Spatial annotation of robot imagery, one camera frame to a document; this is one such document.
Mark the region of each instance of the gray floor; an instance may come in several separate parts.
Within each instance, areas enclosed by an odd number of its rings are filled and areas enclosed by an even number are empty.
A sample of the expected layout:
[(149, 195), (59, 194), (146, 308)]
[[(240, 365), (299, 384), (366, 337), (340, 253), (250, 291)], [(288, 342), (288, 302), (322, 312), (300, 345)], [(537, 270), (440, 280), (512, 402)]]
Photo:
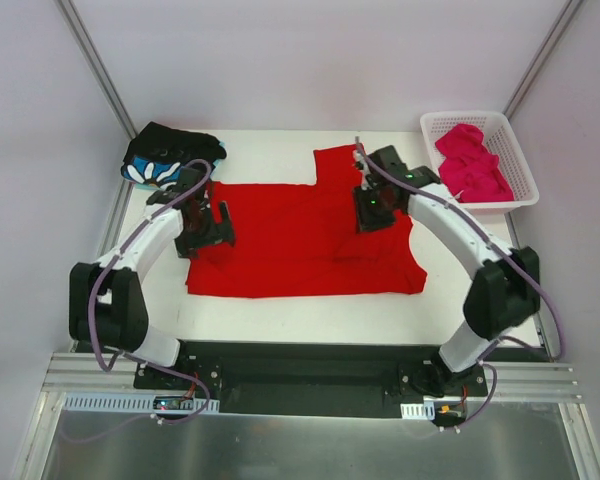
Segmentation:
[[(64, 412), (84, 438), (130, 416)], [(140, 419), (98, 441), (54, 440), (56, 479), (577, 479), (555, 405), (499, 404), (461, 434), (428, 422), (207, 415), (178, 426)]]

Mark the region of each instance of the robotic arm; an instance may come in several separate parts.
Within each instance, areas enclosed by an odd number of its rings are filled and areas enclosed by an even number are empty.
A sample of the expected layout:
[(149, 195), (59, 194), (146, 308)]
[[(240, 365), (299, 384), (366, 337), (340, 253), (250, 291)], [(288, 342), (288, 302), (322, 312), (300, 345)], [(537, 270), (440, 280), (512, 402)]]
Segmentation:
[[(167, 367), (175, 364), (181, 342), (150, 325), (141, 283), (171, 241), (175, 241), (178, 255), (184, 258), (207, 245), (233, 245), (235, 237), (225, 203), (220, 204), (221, 221), (216, 222), (205, 188), (177, 200), (195, 185), (204, 183), (204, 179), (200, 170), (183, 168), (177, 185), (166, 192), (158, 191), (147, 200), (144, 218), (129, 238), (94, 263), (73, 267), (69, 287), (72, 338), (91, 341), (89, 300), (97, 280), (104, 275), (96, 292), (93, 319), (99, 343), (147, 362)], [(109, 265), (110, 271), (103, 274)]]
[[(471, 374), (498, 337), (538, 312), (539, 294), (502, 254), (536, 282), (538, 255), (529, 247), (516, 250), (488, 232), (429, 168), (408, 170), (393, 146), (367, 156), (358, 145), (356, 166), (363, 171), (362, 185), (354, 189), (361, 232), (391, 226), (395, 210), (409, 214), (444, 243), (472, 279), (463, 306), (464, 322), (431, 363), (409, 380), (419, 393), (441, 397), (447, 387)], [(411, 188), (398, 186), (390, 178)]]

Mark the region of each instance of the red garment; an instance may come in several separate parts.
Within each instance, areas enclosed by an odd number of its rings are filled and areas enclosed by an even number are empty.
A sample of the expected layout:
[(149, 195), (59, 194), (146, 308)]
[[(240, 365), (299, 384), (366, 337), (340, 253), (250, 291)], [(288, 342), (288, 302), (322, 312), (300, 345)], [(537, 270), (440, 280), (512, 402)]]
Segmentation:
[(313, 185), (225, 185), (213, 190), (214, 213), (226, 201), (236, 244), (206, 247), (191, 260), (189, 293), (220, 297), (290, 297), (420, 293), (426, 272), (409, 249), (412, 222), (356, 233), (353, 145), (316, 150)]
[(458, 124), (436, 142), (446, 160), (440, 165), (442, 182), (458, 201), (511, 202), (513, 191), (498, 169), (499, 158), (482, 144), (484, 134), (473, 125)]

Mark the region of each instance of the white laundry basket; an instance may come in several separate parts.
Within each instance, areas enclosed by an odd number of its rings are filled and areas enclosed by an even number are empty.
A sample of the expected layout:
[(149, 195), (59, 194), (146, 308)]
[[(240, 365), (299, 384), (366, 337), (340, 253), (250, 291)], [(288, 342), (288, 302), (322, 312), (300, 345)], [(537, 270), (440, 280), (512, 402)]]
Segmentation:
[(459, 123), (478, 127), (484, 133), (484, 145), (500, 157), (499, 168), (513, 190), (513, 202), (463, 203), (474, 214), (503, 214), (538, 201), (538, 188), (531, 176), (509, 120), (499, 112), (459, 111), (427, 113), (420, 118), (431, 167), (437, 173), (445, 160), (435, 143)]

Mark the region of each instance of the white wall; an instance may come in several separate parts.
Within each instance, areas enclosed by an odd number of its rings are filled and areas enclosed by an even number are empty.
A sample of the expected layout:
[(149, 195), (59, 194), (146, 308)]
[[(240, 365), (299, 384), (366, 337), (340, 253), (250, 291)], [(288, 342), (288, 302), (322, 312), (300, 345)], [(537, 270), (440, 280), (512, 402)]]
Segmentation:
[(600, 440), (600, 0), (585, 5), (513, 127), (540, 190), (515, 213), (516, 230), (540, 252)]
[(76, 0), (136, 128), (419, 131), (503, 110), (565, 0)]
[(96, 253), (126, 142), (54, 3), (0, 1), (0, 479), (69, 344), (69, 270)]

